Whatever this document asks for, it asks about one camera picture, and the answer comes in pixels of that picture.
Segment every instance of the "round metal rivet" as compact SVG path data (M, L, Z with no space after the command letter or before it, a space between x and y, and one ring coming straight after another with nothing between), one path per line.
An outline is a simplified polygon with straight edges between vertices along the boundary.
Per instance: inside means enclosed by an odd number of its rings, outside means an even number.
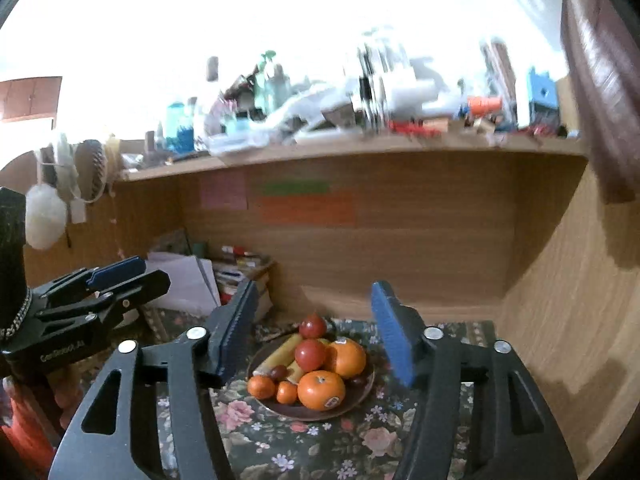
M494 343L494 350L500 354L508 354L511 352L511 345L502 339L498 339L498 341Z
M427 339L437 340L444 337L444 332L437 326L430 326L424 329L424 336Z
M128 354L136 349L137 343L133 339L127 339L118 345L118 350L121 354Z
M194 326L187 330L187 337L189 339L200 339L207 334L207 329L202 326Z

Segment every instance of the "pink sticky note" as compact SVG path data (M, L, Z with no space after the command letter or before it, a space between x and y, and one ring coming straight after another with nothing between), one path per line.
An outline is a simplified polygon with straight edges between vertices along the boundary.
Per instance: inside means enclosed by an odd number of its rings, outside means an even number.
M200 175L202 209L247 209L242 170L210 171Z

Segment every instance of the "orange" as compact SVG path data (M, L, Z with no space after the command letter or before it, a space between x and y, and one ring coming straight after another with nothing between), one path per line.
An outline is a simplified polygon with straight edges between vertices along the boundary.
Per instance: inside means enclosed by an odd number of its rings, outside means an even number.
M289 381L282 381L278 384L276 400L280 404L293 404L298 400L297 386L295 384L291 384Z
M309 372L298 383L298 398L310 410L325 412L340 405L345 395L344 383L338 374L326 370Z
M337 373L343 379L351 379L360 375L366 365L364 348L354 340L339 337L327 347L323 368Z
M269 399L276 392L276 385L264 375L254 375L246 384L246 390L258 400Z

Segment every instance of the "tag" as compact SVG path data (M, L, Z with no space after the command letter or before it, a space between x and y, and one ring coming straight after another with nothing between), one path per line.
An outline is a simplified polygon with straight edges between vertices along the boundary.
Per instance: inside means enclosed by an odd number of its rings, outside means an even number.
M84 224L86 222L86 204L79 198L74 198L69 203L72 224Z

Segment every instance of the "fruit sticker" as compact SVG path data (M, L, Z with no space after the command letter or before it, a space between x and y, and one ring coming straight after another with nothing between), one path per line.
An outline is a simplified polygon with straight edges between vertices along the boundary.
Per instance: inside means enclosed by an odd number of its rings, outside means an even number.
M327 399L327 401L324 403L324 406L330 410L332 408L335 408L338 404L340 404L340 397L331 397L330 399Z

